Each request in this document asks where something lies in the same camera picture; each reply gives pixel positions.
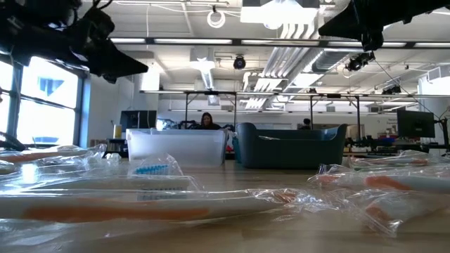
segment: plastic storage container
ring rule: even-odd
[[[127,142],[130,161],[167,153],[181,167],[217,167],[225,159],[222,130],[127,129]]]

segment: wall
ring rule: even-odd
[[[160,100],[158,108],[158,118],[172,119],[176,122],[184,120],[184,112],[169,112],[168,109],[184,109],[186,102],[183,100]],[[221,99],[221,104],[230,104],[229,101]],[[194,100],[189,104],[190,110],[202,109],[219,110],[217,106],[207,106],[202,100]],[[188,112],[188,120],[200,121],[203,112]],[[211,112],[214,122],[217,124],[234,122],[234,114],[231,112]],[[305,113],[238,113],[237,122],[252,122],[254,124],[276,123],[276,124],[290,124],[291,129],[296,129],[297,124],[303,122],[304,118],[310,118],[309,112]],[[315,124],[357,124],[356,113],[353,114],[319,114],[314,113],[313,121]],[[361,125],[364,125],[365,134],[377,136],[377,133],[385,132],[386,128],[390,128],[397,123],[396,115],[361,115]]]
[[[87,137],[81,146],[89,144],[91,139],[113,137],[113,124],[120,123],[123,110],[157,110],[158,95],[139,93],[137,82],[119,78],[116,84],[110,84],[103,78],[91,75]]]

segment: computer monitor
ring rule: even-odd
[[[400,137],[435,137],[435,119],[431,112],[398,110],[397,124]]]
[[[122,132],[127,129],[150,129],[156,127],[155,110],[130,110],[122,111],[120,115],[120,124]]]

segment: dome camera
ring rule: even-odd
[[[242,70],[243,68],[245,68],[244,56],[236,56],[233,67],[235,70]]]

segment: woman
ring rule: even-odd
[[[210,113],[205,112],[202,115],[202,122],[199,129],[203,130],[219,130],[220,126],[212,122],[212,116]]]

